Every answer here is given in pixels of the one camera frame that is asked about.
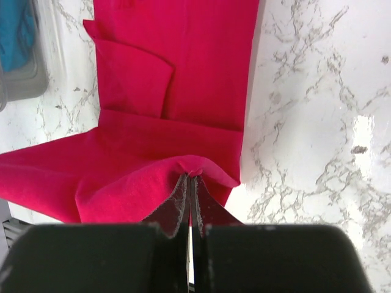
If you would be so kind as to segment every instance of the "blue fabric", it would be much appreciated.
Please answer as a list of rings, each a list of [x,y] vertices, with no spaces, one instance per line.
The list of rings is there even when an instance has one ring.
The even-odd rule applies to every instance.
[[[26,64],[34,39],[29,0],[0,0],[0,61],[5,72]]]

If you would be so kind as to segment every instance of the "folded fabric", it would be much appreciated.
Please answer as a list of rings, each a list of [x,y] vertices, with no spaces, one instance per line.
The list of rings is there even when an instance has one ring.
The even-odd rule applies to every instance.
[[[26,64],[34,39],[30,1],[0,0],[0,61],[5,72]]]
[[[225,204],[239,184],[258,0],[95,0],[101,114],[0,155],[3,198],[63,222],[138,222],[181,174]]]

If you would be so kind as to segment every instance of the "white marble surface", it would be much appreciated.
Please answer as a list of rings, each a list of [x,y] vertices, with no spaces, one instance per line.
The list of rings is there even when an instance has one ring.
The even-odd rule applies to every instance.
[[[0,153],[97,123],[95,51],[81,25],[92,18],[92,2],[55,3],[66,78],[56,79],[52,70],[44,96],[7,106]],[[243,184],[227,208],[248,223],[341,227],[374,290],[391,292],[391,1],[267,0],[264,6]],[[32,223],[50,220],[17,206],[11,211]]]

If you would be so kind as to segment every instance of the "plastic bin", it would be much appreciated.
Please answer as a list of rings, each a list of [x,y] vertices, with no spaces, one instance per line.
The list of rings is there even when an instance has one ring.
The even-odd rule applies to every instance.
[[[0,111],[8,101],[35,98],[48,87],[34,3],[0,0]]]

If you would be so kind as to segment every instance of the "black object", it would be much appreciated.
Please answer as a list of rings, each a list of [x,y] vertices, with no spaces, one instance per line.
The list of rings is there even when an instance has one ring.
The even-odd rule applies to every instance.
[[[187,280],[189,219],[195,288]],[[201,177],[186,175],[142,223],[29,228],[3,264],[0,286],[2,293],[371,292],[339,229],[243,225]]]
[[[2,223],[5,238],[7,239],[8,248],[13,245],[13,243],[30,225],[31,224],[28,224],[15,218],[10,218]]]

